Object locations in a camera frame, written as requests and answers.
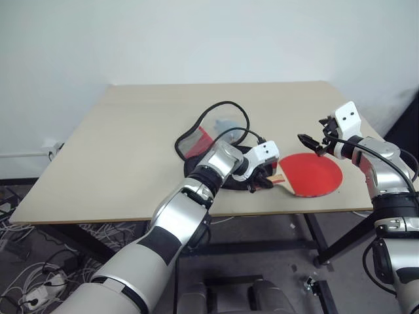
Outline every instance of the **power strip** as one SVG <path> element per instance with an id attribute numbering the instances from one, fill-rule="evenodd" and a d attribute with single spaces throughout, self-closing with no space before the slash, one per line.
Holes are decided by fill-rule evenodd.
<path id="1" fill-rule="evenodd" d="M 65 289 L 65 286 L 65 279 L 59 273 L 42 286 L 26 294 L 24 296 L 24 302 L 28 303 L 25 303 L 25 306 L 30 311 L 35 311 L 49 300 L 55 298 L 60 291 Z"/>

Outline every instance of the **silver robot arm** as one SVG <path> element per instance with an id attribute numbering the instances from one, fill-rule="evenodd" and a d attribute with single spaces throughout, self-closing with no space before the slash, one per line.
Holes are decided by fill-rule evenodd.
<path id="1" fill-rule="evenodd" d="M 176 260 L 189 241 L 202 232 L 208 209 L 218 189 L 235 171 L 237 179 L 247 168 L 278 161 L 273 142 L 270 150 L 248 159 L 224 141 L 217 142 L 194 171 L 158 206 L 150 230 L 104 264 L 90 283 L 81 285 L 54 314 L 147 314 L 159 300 Z"/>
<path id="2" fill-rule="evenodd" d="M 329 153 L 339 159 L 351 159 L 365 174 L 377 217 L 377 240 L 373 243 L 376 276 L 394 286 L 403 313 L 419 313 L 419 205 L 399 147 L 372 137 L 363 138 L 361 119 L 351 101 L 319 122 L 324 126 L 325 146 L 305 134 L 298 135 L 300 141 L 319 156 Z M 399 171 L 367 152 L 368 148 Z"/>

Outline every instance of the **ping pong paddle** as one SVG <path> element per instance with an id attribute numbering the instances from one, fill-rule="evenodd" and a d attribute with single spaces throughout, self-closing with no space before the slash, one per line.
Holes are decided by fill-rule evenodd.
<path id="1" fill-rule="evenodd" d="M 301 153 L 281 159 L 276 174 L 267 179 L 296 196 L 315 198 L 336 190 L 342 183 L 343 174 L 327 157 Z"/>

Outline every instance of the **beige tabletop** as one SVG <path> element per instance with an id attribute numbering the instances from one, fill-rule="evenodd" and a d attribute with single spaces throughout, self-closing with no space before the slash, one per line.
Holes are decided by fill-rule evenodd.
<path id="1" fill-rule="evenodd" d="M 281 158 L 309 150 L 298 133 L 322 138 L 318 123 L 346 99 L 326 82 L 111 86 L 18 206 L 10 221 L 31 224 L 150 219 L 183 178 L 176 138 L 204 109 L 239 103 L 251 129 L 274 140 Z M 380 136 L 365 119 L 364 136 Z M 280 187 L 254 194 L 222 190 L 215 216 L 370 209 L 363 174 L 336 160 L 344 179 L 333 193 L 298 198 Z"/>

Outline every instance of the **white wall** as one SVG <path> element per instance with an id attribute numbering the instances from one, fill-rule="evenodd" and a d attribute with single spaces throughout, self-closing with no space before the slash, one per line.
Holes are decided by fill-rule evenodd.
<path id="1" fill-rule="evenodd" d="M 65 140 L 109 83 L 326 80 L 384 135 L 419 83 L 418 17 L 417 0 L 0 0 L 0 152 Z M 46 165 L 0 160 L 0 178 Z"/>

